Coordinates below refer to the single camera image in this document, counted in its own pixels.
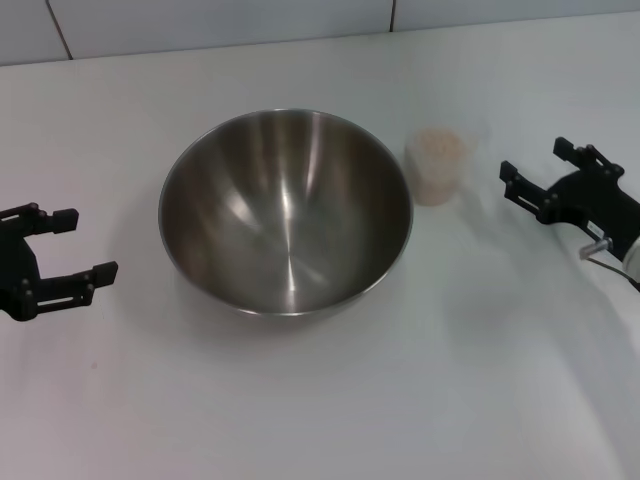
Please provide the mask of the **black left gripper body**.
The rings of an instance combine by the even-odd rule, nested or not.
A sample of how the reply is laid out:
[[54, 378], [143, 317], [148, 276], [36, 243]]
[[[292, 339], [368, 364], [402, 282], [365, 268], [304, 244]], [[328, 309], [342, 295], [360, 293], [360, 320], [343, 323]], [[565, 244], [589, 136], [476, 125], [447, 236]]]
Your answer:
[[40, 275], [25, 240], [28, 234], [24, 218], [1, 220], [1, 310], [16, 321], [29, 321], [37, 315]]

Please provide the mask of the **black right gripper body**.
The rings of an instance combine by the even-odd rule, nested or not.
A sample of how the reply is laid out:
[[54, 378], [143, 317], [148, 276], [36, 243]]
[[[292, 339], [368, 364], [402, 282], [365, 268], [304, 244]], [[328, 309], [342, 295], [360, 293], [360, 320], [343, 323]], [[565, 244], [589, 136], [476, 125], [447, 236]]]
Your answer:
[[639, 203], [618, 186], [617, 177], [577, 171], [547, 190], [541, 223], [574, 225], [592, 239], [608, 237], [610, 252], [623, 259], [639, 238]]

